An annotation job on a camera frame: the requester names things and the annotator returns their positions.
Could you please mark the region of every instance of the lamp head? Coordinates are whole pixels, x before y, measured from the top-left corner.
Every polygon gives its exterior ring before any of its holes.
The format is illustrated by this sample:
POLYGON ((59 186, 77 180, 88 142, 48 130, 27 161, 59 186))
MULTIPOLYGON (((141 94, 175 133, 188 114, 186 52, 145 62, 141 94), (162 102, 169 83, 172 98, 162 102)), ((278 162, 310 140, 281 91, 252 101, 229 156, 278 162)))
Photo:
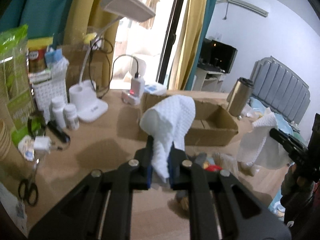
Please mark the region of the lamp head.
POLYGON ((104 11, 136 22, 145 22, 156 15, 150 7, 139 0, 102 0, 100 6, 104 11))

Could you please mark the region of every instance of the headboard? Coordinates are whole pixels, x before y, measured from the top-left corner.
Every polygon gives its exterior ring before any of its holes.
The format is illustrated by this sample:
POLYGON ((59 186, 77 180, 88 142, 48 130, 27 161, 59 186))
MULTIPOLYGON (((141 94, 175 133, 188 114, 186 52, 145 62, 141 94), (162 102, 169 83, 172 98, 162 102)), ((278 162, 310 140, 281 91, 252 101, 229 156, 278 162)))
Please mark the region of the headboard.
POLYGON ((252 72, 253 97, 281 114, 288 122, 300 123, 309 103, 309 86, 274 57, 257 62, 252 72))

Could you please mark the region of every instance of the tv stand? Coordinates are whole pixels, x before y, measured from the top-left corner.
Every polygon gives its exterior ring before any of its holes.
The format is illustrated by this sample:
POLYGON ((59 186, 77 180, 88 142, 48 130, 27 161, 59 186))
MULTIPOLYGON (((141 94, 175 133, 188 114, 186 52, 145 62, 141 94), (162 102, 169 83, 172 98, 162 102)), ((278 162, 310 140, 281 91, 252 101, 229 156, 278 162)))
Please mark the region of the tv stand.
POLYGON ((192 90, 220 92, 225 77, 225 73, 208 71, 197 67, 195 81, 192 90))

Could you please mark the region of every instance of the black door frame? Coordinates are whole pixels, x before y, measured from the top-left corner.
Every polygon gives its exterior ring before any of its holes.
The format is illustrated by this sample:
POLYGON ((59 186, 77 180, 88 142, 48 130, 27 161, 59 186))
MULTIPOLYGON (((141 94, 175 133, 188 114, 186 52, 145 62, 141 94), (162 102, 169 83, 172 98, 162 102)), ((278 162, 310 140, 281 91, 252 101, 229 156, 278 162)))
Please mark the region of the black door frame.
POLYGON ((178 22, 181 14, 181 9, 184 0, 174 0, 170 19, 167 27, 167 31, 164 38, 164 45, 162 47, 158 73, 157 82, 163 84, 165 80, 165 75, 167 73, 168 63, 172 51, 172 46, 176 41, 176 31, 178 27, 178 22))

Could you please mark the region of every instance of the stack of paper cups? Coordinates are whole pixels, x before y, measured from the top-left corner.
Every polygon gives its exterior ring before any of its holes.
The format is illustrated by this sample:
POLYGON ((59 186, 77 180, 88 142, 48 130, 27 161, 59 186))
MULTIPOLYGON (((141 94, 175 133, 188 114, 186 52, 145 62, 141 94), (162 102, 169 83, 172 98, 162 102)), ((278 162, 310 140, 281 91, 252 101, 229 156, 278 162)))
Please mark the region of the stack of paper cups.
POLYGON ((13 178, 24 178, 26 161, 11 142, 10 132, 3 120, 0 120, 0 166, 13 178))

